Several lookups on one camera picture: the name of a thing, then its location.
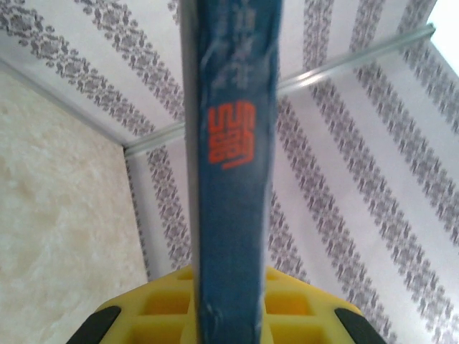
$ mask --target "book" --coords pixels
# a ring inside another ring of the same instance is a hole
[[[198,333],[206,344],[258,344],[282,1],[180,7]]]

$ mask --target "wallpaper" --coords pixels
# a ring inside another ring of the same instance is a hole
[[[183,119],[178,1],[0,4],[0,57],[113,140]],[[284,1],[280,76],[434,5]],[[269,263],[356,304],[388,343],[459,343],[458,85],[423,42],[279,99]],[[126,161],[149,279],[191,259],[185,159],[181,138]]]

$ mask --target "metal rod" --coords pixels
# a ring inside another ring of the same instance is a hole
[[[345,57],[334,62],[329,62],[324,66],[310,70],[309,72],[301,72],[285,80],[281,80],[278,84],[278,96],[287,95],[304,87],[320,82],[332,75],[338,75],[347,70],[364,65],[367,62],[374,60],[377,57],[395,52],[398,49],[407,47],[422,39],[430,38],[435,33],[435,27],[428,24],[425,27],[401,34],[391,39],[384,40],[373,47],[368,47],[348,54]],[[159,145],[166,144],[185,135],[184,123],[177,123],[161,129],[146,137],[134,141],[125,146],[125,157],[137,154],[141,151],[153,149]]]

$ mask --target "textured wall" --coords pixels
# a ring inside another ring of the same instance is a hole
[[[145,281],[121,149],[0,72],[0,342],[65,343]]]

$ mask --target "yellow plastic holder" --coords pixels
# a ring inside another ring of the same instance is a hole
[[[105,302],[67,342],[80,343],[197,344],[191,267]],[[268,267],[261,344],[367,343],[384,341],[356,306]]]

